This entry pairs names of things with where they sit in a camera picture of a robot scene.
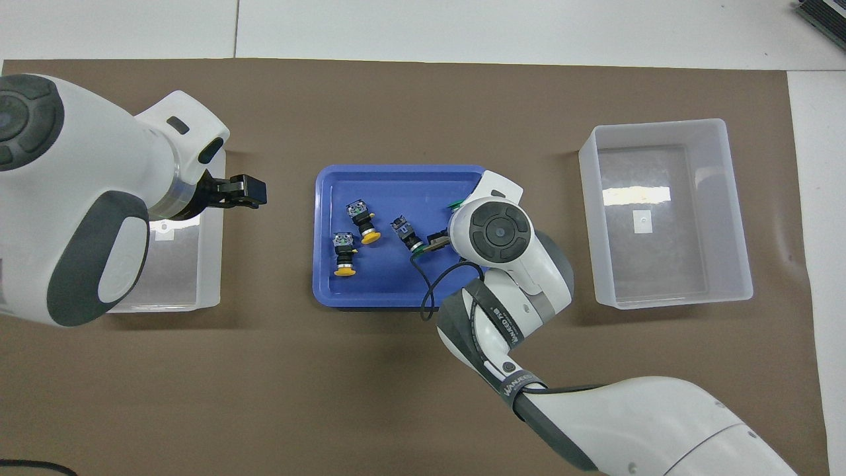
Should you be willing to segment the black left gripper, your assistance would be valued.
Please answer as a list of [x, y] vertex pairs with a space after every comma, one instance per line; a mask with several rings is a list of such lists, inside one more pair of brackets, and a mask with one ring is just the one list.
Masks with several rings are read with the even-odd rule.
[[[223, 192], [222, 186], [229, 186], [229, 192]], [[176, 215], [176, 221], [194, 219], [206, 208], [230, 209], [246, 207], [257, 209], [261, 201], [267, 200], [266, 182], [253, 176], [241, 174], [229, 180], [215, 178], [209, 171], [200, 177], [194, 195], [188, 204]]]

